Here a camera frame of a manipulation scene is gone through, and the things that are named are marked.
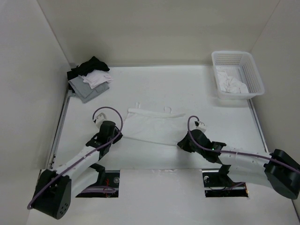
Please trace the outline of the white tank top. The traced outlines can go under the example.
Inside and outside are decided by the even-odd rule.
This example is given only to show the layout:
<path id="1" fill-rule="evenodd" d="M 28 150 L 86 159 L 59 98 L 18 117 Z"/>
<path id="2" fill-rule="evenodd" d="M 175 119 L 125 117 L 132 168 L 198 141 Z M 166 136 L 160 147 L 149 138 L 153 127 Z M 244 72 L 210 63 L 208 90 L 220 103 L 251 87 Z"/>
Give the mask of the white tank top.
<path id="1" fill-rule="evenodd" d="M 164 112 L 129 108 L 124 121 L 122 133 L 125 138 L 176 146 L 187 133 L 185 113 L 172 113 L 170 107 Z"/>

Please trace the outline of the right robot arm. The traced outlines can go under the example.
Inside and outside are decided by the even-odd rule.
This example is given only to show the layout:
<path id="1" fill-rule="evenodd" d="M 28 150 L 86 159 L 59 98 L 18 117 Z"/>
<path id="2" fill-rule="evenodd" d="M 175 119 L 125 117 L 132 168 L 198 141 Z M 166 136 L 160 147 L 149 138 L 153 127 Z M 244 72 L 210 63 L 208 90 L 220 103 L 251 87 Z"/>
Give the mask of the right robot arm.
<path id="1" fill-rule="evenodd" d="M 295 200 L 300 193 L 300 165 L 285 151 L 259 155 L 231 149 L 223 142 L 210 141 L 194 129 L 177 143 L 186 152 L 198 153 L 210 163 L 221 165 L 217 180 L 222 185 L 231 182 L 266 186 L 288 199 Z"/>

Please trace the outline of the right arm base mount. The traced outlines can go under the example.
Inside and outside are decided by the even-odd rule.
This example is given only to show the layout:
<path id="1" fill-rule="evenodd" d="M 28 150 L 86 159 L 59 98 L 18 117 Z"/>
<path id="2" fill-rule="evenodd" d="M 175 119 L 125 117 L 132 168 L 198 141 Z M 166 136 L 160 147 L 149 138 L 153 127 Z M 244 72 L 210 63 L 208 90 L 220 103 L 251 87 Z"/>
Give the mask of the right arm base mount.
<path id="1" fill-rule="evenodd" d="M 202 170 L 205 197 L 248 197 L 246 184 L 232 181 L 229 169 L 229 165 L 222 165 L 219 169 Z"/>

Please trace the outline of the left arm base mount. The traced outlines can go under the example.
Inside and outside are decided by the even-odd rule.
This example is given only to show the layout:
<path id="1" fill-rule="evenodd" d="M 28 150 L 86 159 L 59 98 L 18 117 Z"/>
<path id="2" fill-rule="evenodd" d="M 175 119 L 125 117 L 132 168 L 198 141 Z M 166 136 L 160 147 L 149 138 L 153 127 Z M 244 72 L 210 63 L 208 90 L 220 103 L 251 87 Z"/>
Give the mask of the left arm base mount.
<path id="1" fill-rule="evenodd" d="M 82 191 L 76 198 L 118 198 L 120 171 L 108 171 L 104 166 L 94 164 L 91 168 L 98 172 L 97 181 Z"/>

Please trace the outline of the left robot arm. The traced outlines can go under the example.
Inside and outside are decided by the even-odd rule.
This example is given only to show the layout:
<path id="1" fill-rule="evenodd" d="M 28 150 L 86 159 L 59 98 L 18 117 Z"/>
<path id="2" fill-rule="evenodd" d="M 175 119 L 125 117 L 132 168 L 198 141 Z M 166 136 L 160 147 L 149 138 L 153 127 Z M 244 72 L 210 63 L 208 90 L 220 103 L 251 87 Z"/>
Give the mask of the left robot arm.
<path id="1" fill-rule="evenodd" d="M 98 161 L 121 138 L 122 134 L 114 122 L 103 121 L 99 132 L 75 157 L 56 169 L 46 169 L 40 174 L 34 196 L 27 208 L 61 219 L 72 198 L 90 185 L 100 187 L 104 184 L 105 168 L 98 165 Z"/>

